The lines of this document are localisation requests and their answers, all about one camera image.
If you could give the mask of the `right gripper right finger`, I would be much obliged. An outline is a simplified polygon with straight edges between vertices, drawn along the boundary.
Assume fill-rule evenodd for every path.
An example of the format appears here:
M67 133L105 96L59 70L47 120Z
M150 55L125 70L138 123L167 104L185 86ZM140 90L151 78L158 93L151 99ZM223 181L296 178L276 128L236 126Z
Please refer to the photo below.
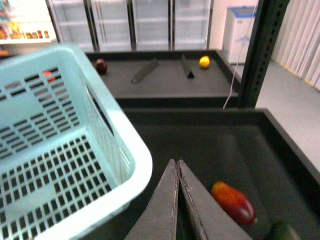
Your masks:
M183 160L179 181L190 224L197 240L250 240L251 237L220 207Z

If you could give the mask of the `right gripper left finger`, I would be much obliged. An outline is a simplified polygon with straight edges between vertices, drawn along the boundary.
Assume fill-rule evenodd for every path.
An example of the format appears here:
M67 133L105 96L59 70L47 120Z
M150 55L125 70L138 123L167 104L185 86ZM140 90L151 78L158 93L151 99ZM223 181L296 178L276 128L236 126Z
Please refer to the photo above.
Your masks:
M126 240L175 240L177 235L179 176L169 160L150 201Z

